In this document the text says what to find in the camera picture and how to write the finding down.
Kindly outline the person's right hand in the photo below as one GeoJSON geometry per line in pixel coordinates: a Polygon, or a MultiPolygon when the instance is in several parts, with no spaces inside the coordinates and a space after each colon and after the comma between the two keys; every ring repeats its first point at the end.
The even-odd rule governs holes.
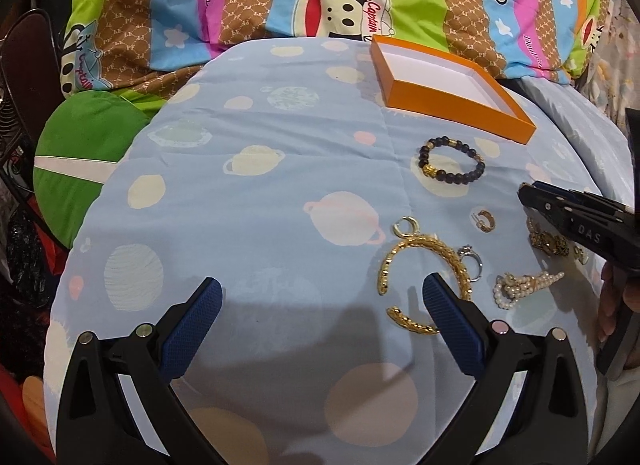
{"type": "Polygon", "coordinates": [[[624,303],[634,312],[640,311],[639,280],[630,277],[624,287],[614,283],[614,266],[606,263],[601,272],[602,289],[598,308],[598,338],[601,343],[613,334],[616,326],[616,311],[624,303]]]}

